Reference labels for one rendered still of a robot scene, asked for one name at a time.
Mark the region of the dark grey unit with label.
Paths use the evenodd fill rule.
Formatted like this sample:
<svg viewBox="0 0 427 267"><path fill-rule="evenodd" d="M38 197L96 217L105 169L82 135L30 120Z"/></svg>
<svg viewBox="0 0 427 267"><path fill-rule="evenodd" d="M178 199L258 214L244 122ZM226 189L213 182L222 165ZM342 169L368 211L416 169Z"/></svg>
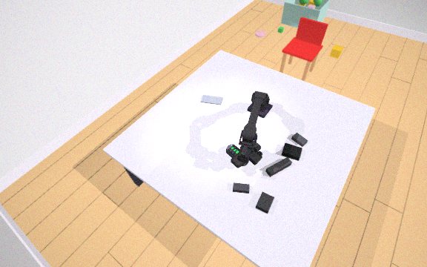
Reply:
<svg viewBox="0 0 427 267"><path fill-rule="evenodd" d="M226 148L226 153L231 158L233 158L234 156L238 156L239 148L237 146L235 146L234 144L231 144ZM248 163L249 163L249 160L248 160L248 162L244 162L244 165L242 165L242 166L246 166Z"/></svg>

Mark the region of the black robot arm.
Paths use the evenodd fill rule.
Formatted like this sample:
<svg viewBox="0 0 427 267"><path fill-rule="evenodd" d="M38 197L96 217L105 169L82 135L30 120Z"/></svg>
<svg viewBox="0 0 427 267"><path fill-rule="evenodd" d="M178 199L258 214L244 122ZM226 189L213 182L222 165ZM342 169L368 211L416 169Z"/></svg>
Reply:
<svg viewBox="0 0 427 267"><path fill-rule="evenodd" d="M251 149L256 145L258 137L256 133L256 121L259 116L259 111L263 112L266 109L266 104L270 102L270 99L267 93L255 91L252 94L251 101L253 102L253 107L251 109L248 124L245 125L240 135L239 145L241 145L241 147L239 149L237 159L240 162L248 162L248 160L250 160L254 165L256 165L262 159L261 151L256 151L255 153L253 149L251 152Z"/></svg>

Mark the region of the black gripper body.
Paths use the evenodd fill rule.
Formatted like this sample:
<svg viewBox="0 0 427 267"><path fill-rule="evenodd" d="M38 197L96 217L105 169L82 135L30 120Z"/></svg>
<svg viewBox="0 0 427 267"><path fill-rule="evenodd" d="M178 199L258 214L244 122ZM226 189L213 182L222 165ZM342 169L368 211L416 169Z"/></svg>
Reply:
<svg viewBox="0 0 427 267"><path fill-rule="evenodd" d="M254 146L254 148L252 148L251 149L251 152L252 152L252 150L254 149L254 151L256 150L257 152L259 151L259 150L261 150L261 145L259 145L258 143L256 143L256 145ZM231 159L231 163L233 164L233 165L235 165L237 168L240 168L242 165L243 165L243 162L240 162L238 159L237 159L237 156L234 156L232 159Z"/></svg>

